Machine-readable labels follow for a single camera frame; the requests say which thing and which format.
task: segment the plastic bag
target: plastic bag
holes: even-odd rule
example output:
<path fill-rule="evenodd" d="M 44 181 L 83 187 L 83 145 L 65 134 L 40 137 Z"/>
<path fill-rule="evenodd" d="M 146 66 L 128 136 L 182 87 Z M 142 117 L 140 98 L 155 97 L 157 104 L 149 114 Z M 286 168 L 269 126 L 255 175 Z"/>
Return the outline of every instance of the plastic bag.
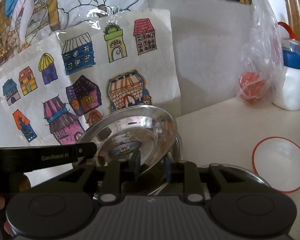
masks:
<path fill-rule="evenodd" d="M 252 0 L 253 27 L 243 46 L 237 97 L 248 103 L 271 99 L 283 71 L 281 38 L 268 0 Z"/>

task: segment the blue roof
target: blue roof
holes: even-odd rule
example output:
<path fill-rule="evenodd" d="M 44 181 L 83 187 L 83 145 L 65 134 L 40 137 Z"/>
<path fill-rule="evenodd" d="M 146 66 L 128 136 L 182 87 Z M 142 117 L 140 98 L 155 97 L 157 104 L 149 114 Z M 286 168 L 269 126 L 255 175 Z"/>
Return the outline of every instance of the blue roof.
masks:
<path fill-rule="evenodd" d="M 12 78 L 8 79 L 2 86 L 3 95 L 5 96 L 6 94 L 8 94 L 10 91 L 14 90 L 15 88 L 17 88 L 17 84 L 13 81 Z"/>

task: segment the yellow dome roof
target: yellow dome roof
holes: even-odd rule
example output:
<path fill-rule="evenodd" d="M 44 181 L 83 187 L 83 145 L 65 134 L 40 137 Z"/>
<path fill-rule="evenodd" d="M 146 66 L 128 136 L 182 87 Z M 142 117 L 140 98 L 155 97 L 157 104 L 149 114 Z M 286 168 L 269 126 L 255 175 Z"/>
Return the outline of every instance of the yellow dome roof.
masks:
<path fill-rule="evenodd" d="M 41 72 L 42 70 L 46 69 L 53 62 L 53 57 L 48 53 L 44 53 L 39 62 L 39 71 Z"/>

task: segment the table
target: table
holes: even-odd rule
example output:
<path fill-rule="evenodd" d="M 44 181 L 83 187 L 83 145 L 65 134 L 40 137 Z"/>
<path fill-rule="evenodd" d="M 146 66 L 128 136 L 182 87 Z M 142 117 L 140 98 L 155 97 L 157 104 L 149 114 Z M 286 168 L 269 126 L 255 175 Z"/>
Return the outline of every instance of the table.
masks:
<path fill-rule="evenodd" d="M 300 146 L 300 110 L 287 111 L 270 103 L 249 106 L 238 98 L 177 118 L 183 159 L 197 166 L 229 163 L 252 169 L 251 156 L 264 138 L 288 138 Z M 300 189 L 289 194 L 298 214 L 290 231 L 300 240 Z"/>

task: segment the bottle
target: bottle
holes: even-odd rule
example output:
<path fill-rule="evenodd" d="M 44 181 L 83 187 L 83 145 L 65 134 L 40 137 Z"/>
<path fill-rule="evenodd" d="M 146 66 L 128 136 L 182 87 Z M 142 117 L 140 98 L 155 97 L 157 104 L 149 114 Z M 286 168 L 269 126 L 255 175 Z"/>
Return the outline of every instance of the bottle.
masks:
<path fill-rule="evenodd" d="M 273 103 L 286 110 L 300 109 L 300 42 L 296 41 L 291 28 L 279 23 L 289 33 L 289 39 L 282 39 L 283 76 L 276 89 Z"/>

